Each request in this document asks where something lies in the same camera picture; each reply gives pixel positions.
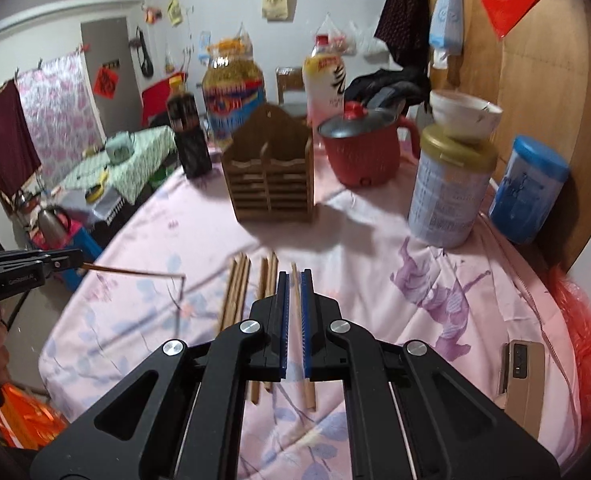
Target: maroon cloth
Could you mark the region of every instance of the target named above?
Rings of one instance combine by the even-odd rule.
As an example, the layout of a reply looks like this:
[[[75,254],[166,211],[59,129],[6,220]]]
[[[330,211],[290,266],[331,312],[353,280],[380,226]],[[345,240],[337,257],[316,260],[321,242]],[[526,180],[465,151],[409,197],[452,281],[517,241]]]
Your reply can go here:
[[[426,70],[430,15],[429,0],[386,0],[375,37],[386,43],[398,65]]]
[[[18,88],[9,81],[0,92],[0,191],[12,197],[40,165]]]

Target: dark bottle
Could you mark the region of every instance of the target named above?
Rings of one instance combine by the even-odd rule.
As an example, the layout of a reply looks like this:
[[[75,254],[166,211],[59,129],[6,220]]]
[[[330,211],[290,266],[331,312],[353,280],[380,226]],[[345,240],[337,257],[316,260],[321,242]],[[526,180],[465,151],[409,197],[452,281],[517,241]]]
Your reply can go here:
[[[211,171],[213,165],[206,145],[206,137],[200,127],[200,117],[193,94],[184,90],[182,76],[172,77],[171,94],[166,100],[166,110],[175,132],[179,161],[187,178],[197,178]]]

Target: blue lid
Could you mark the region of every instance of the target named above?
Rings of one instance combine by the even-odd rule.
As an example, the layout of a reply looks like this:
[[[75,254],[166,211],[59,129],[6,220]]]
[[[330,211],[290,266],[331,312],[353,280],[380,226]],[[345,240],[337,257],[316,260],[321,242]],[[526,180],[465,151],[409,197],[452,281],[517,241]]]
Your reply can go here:
[[[513,149],[531,166],[542,171],[546,176],[565,182],[569,176],[569,165],[556,151],[545,144],[520,135],[513,141]]]

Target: green tablecloth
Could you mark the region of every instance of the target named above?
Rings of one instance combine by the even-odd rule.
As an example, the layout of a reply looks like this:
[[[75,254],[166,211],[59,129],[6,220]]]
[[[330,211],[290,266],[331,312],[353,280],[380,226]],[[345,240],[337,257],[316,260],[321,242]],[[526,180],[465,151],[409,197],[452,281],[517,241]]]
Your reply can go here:
[[[135,204],[138,195],[151,175],[176,149],[173,130],[168,126],[143,130],[133,134],[135,152],[129,160],[112,166],[106,152],[89,157],[77,165],[60,183],[64,189],[88,189],[99,182],[104,168],[108,168],[105,186],[114,187],[127,202]]]

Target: yellow bag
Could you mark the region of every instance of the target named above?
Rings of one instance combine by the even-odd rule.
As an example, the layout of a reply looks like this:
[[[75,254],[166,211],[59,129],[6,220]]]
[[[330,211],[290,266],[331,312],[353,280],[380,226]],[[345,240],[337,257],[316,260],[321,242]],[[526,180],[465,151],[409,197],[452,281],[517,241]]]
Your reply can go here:
[[[284,21],[289,17],[289,0],[262,0],[262,17]]]

